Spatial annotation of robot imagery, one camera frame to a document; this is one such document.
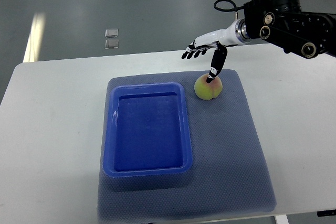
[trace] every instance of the robotic hand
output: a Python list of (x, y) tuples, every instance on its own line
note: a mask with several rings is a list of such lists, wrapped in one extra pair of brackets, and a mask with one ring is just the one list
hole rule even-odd
[(227, 47), (244, 45), (251, 40), (246, 34), (245, 21), (238, 19), (234, 21), (227, 29), (213, 31), (211, 33), (197, 37), (186, 49), (182, 59), (197, 58), (200, 53), (205, 54), (209, 48), (217, 48), (214, 52), (209, 76), (206, 80), (210, 83), (221, 72), (226, 55)]
[[(221, 9), (217, 3), (226, 1), (232, 9)], [(245, 45), (261, 38), (306, 59), (328, 53), (336, 57), (336, 14), (302, 12), (299, 0), (252, 0), (237, 7), (231, 0), (217, 0), (216, 10), (236, 12), (236, 20), (227, 28), (197, 37), (182, 59), (205, 54), (217, 48), (211, 62), (207, 83), (222, 70), (227, 47)], [(237, 19), (237, 11), (244, 9), (245, 19)]]

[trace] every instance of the blue plastic tray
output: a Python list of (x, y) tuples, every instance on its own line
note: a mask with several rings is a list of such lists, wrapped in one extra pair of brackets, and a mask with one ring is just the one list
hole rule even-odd
[(103, 156), (108, 176), (183, 173), (191, 164), (182, 85), (140, 84), (112, 90)]

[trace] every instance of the concrete floor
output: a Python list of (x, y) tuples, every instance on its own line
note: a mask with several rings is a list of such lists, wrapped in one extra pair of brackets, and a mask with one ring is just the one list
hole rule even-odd
[[(213, 9), (215, 1), (0, 0), (0, 102), (15, 66), (23, 60), (35, 13), (46, 14), (39, 60), (57, 60), (183, 50), (197, 36), (232, 23), (232, 13)], [(249, 0), (234, 1), (242, 5)], [(336, 13), (335, 0), (301, 0), (301, 6), (308, 12)], [(119, 29), (118, 49), (104, 48), (107, 28)], [(336, 223), (336, 217), (318, 218), (316, 213), (288, 219), (290, 224)], [(225, 223), (275, 221), (269, 217)]]

